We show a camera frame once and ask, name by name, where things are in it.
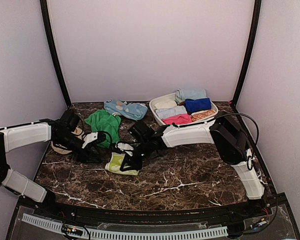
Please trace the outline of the yellow-green crocodile towel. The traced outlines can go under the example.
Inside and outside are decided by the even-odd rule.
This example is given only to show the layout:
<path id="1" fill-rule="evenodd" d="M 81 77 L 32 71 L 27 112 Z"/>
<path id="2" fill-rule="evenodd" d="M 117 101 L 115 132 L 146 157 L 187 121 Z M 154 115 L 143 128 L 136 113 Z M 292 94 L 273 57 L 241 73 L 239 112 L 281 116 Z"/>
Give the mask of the yellow-green crocodile towel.
<path id="1" fill-rule="evenodd" d="M 139 174 L 139 171 L 137 170 L 120 170 L 124 157 L 124 153 L 112 153 L 110 162 L 105 165 L 105 169 L 114 174 L 137 176 Z"/>

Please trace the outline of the green towel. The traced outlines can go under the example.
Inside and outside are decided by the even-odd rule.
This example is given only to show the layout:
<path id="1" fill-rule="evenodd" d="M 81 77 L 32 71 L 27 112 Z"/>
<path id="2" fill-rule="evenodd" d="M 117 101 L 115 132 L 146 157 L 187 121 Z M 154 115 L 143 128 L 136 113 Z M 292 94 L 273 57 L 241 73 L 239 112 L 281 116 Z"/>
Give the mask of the green towel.
<path id="1" fill-rule="evenodd" d="M 99 143 L 99 147 L 108 149 L 112 143 L 120 141 L 118 132 L 121 124 L 120 116 L 113 116 L 106 110 L 100 109 L 84 121 L 91 127 L 92 132 L 104 131 L 108 133 L 106 134 L 106 141 Z"/>

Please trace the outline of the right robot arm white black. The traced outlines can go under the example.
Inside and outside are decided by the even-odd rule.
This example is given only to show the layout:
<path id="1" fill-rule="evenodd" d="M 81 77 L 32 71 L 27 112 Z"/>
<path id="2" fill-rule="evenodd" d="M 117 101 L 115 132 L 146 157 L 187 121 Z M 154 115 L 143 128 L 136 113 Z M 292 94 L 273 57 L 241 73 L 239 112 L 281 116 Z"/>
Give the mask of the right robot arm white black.
<path id="1" fill-rule="evenodd" d="M 264 209 L 261 199 L 265 193 L 265 184 L 254 168 L 254 155 L 248 143 L 245 131 L 234 120 L 234 114 L 222 114 L 207 121 L 177 125 L 160 126 L 153 130 L 144 122 L 135 123 L 130 134 L 139 143 L 130 148 L 126 143 L 118 143 L 117 148 L 126 153 L 120 170 L 141 170 L 144 158 L 153 152 L 191 144 L 214 144 L 221 160 L 231 165 L 237 172 L 250 202 L 245 205 L 245 213 L 255 217 Z"/>

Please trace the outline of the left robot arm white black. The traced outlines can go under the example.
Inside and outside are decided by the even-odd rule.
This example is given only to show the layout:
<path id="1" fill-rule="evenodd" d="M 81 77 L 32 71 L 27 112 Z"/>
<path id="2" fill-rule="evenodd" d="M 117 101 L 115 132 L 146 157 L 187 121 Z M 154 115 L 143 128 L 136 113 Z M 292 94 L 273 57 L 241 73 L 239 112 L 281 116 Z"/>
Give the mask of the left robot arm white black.
<path id="1" fill-rule="evenodd" d="M 52 142 L 56 147 L 77 154 L 82 163 L 101 160 L 97 145 L 106 140 L 105 132 L 75 133 L 80 117 L 66 110 L 60 119 L 42 119 L 35 122 L 0 128 L 0 186 L 21 196 L 41 203 L 41 210 L 50 218 L 60 214 L 60 206 L 54 202 L 55 194 L 29 178 L 13 170 L 6 161 L 6 153 L 35 143 Z"/>

